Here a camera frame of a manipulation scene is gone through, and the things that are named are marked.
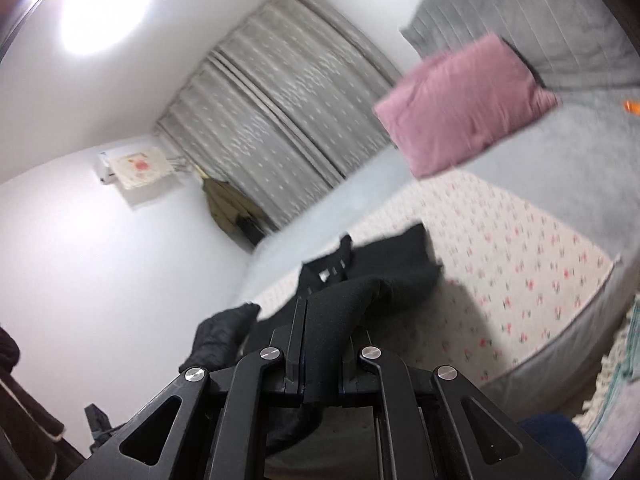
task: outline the white ceiling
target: white ceiling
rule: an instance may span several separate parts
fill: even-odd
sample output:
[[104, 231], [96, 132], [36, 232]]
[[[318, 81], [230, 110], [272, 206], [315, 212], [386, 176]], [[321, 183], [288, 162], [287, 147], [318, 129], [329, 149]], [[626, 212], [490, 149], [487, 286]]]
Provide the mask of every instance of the white ceiling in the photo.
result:
[[44, 0], [0, 62], [0, 184], [49, 160], [148, 133], [207, 50], [264, 0], [152, 0], [92, 56], [66, 51], [65, 0]]

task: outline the pillow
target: pillow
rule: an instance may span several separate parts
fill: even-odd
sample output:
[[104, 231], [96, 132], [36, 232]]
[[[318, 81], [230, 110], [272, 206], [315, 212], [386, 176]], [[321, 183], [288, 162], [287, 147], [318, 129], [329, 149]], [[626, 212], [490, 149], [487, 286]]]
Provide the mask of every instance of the pillow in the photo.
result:
[[374, 111], [421, 178], [481, 153], [558, 104], [495, 34], [428, 57]]
[[553, 89], [640, 84], [640, 56], [602, 0], [423, 0], [402, 33], [421, 57], [487, 32]]

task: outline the triangular cutout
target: triangular cutout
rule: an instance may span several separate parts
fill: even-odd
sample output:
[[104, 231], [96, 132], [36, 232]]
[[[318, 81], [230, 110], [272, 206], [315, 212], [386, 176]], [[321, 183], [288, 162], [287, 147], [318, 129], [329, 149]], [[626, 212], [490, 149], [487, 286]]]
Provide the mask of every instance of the triangular cutout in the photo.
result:
[[466, 418], [474, 432], [482, 458], [488, 465], [516, 456], [522, 446], [474, 399], [462, 399]]
[[156, 465], [181, 403], [180, 397], [169, 397], [120, 444], [120, 452], [146, 465]]

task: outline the curtain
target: curtain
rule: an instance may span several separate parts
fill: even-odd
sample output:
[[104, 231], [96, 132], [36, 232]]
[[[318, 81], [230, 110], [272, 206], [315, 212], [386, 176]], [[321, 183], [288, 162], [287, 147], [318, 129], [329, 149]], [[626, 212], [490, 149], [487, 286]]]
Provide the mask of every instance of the curtain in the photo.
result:
[[282, 227], [390, 142], [399, 73], [323, 0], [270, 0], [217, 45], [158, 126]]

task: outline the pink pillow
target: pink pillow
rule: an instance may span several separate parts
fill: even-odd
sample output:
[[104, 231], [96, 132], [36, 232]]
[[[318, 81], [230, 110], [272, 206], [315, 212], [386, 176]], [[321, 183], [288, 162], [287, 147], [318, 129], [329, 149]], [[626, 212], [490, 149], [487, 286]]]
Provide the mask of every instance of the pink pillow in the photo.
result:
[[374, 111], [421, 178], [469, 160], [557, 104], [511, 47], [488, 34], [425, 58]]

